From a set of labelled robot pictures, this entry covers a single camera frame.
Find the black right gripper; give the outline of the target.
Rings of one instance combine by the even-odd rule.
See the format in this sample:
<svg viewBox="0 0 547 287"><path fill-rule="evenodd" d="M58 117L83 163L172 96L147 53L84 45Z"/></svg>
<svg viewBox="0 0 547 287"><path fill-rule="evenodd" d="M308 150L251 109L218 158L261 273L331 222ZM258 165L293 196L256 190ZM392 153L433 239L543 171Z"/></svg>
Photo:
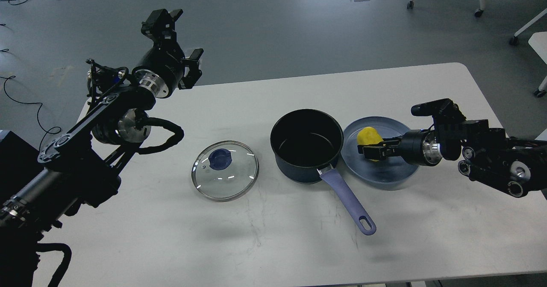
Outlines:
<svg viewBox="0 0 547 287"><path fill-rule="evenodd" d="M414 166L432 167L440 163L440 144L431 130L409 130L403 135L383 139L377 144L358 145L358 153L375 161L400 156L406 163Z"/></svg>

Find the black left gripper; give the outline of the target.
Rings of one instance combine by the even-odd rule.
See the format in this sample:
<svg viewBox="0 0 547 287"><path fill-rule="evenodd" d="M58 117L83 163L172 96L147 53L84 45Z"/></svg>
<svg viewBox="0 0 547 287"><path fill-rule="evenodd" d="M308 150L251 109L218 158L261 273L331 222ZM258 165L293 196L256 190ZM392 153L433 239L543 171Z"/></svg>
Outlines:
<svg viewBox="0 0 547 287"><path fill-rule="evenodd" d="M153 45L131 74L155 98L168 98L176 89L192 89L203 74L200 59L204 49L194 49L185 57L177 41L176 21L183 13L182 9L158 9L142 22L142 34Z"/></svg>

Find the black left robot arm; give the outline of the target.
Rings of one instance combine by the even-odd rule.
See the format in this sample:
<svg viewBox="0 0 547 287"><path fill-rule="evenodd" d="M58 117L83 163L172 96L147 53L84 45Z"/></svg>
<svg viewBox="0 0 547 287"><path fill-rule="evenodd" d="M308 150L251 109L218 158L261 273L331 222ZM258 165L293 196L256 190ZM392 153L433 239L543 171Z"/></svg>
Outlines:
<svg viewBox="0 0 547 287"><path fill-rule="evenodd" d="M142 34L153 46L134 69L111 68L88 59L88 111L63 135L35 149L14 132L1 131L1 285L30 287L40 253L63 258L48 285L56 287L70 265L63 243L43 243L44 232L61 228L60 217L80 205L98 207L118 193L121 171L135 155L163 152L184 131L149 117L156 100L191 89L203 74L203 49L186 56L176 40L183 10L153 11Z"/></svg>

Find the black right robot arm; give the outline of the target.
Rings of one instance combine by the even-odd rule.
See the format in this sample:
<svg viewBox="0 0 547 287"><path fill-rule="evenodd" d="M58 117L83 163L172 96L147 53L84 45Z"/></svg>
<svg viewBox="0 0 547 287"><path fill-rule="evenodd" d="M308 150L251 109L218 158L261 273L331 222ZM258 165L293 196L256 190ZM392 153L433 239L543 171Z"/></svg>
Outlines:
<svg viewBox="0 0 547 287"><path fill-rule="evenodd" d="M358 141L358 153L378 161L401 157L413 166L454 161L469 180L515 198L547 187L545 141L507 137L504 129L491 128L486 119L469 121L448 98L416 104L411 112L432 117L432 126L379 142Z"/></svg>

